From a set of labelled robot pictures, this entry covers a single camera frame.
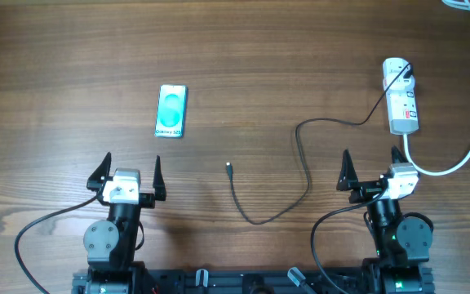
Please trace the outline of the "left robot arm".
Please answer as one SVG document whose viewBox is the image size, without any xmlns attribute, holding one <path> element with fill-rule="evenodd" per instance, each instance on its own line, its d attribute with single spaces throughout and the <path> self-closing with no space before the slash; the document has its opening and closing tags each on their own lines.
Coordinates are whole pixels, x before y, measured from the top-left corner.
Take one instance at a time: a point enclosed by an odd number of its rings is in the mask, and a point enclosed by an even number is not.
<svg viewBox="0 0 470 294">
<path fill-rule="evenodd" d="M 158 293 L 159 286 L 143 262 L 135 262 L 135 251 L 143 242 L 140 213 L 166 199 L 161 159 L 156 158 L 153 192 L 140 190 L 140 171 L 118 168 L 110 173 L 112 155 L 106 154 L 89 176 L 86 187 L 97 201 L 109 208 L 106 220 L 91 224 L 83 236 L 87 251 L 87 272 L 73 279 L 73 293 Z"/>
</svg>

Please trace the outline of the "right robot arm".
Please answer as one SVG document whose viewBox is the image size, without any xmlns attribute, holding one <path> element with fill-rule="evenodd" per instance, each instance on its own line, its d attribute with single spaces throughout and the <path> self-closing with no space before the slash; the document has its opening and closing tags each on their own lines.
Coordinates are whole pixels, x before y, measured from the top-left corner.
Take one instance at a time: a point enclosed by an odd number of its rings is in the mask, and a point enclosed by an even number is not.
<svg viewBox="0 0 470 294">
<path fill-rule="evenodd" d="M 349 191 L 351 204 L 366 206 L 365 222 L 376 258 L 362 262 L 361 293 L 434 293 L 430 259 L 434 226 L 417 212 L 404 213 L 400 200 L 414 193 L 419 172 L 392 147 L 392 164 L 378 180 L 360 181 L 348 150 L 343 152 L 336 189 Z"/>
</svg>

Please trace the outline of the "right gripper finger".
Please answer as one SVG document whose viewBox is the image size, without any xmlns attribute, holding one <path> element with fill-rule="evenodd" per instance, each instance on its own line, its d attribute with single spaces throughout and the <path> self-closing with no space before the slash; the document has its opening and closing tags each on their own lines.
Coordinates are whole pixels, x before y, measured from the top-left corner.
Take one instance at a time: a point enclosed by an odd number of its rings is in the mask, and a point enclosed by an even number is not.
<svg viewBox="0 0 470 294">
<path fill-rule="evenodd" d="M 358 177 L 349 151 L 343 152 L 342 167 L 339 174 L 338 185 L 357 185 Z"/>
<path fill-rule="evenodd" d="M 391 148 L 391 158 L 392 163 L 408 163 L 409 161 L 405 157 L 405 155 L 396 147 L 393 146 Z"/>
</svg>

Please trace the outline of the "teal screen Galaxy smartphone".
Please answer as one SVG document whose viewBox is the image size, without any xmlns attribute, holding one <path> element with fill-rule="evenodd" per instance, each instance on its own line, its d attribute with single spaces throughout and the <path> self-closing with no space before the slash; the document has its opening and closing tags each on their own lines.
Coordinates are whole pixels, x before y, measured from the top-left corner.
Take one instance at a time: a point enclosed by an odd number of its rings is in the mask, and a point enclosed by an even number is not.
<svg viewBox="0 0 470 294">
<path fill-rule="evenodd" d="M 154 131 L 156 137 L 181 138 L 184 135 L 187 93 L 185 85 L 161 85 Z"/>
</svg>

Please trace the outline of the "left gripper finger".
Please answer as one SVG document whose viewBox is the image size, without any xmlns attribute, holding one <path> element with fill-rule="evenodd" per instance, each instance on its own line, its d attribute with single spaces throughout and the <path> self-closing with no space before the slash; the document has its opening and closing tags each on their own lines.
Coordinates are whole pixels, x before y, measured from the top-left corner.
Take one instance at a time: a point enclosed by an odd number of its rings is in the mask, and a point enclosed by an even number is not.
<svg viewBox="0 0 470 294">
<path fill-rule="evenodd" d="M 153 173 L 153 188 L 155 194 L 166 193 L 166 185 L 162 175 L 161 158 L 159 155 L 156 157 L 155 162 L 155 168 Z"/>
<path fill-rule="evenodd" d="M 112 162 L 112 154 L 108 152 L 101 164 L 88 177 L 88 184 L 103 184 L 109 177 L 109 171 Z"/>
</svg>

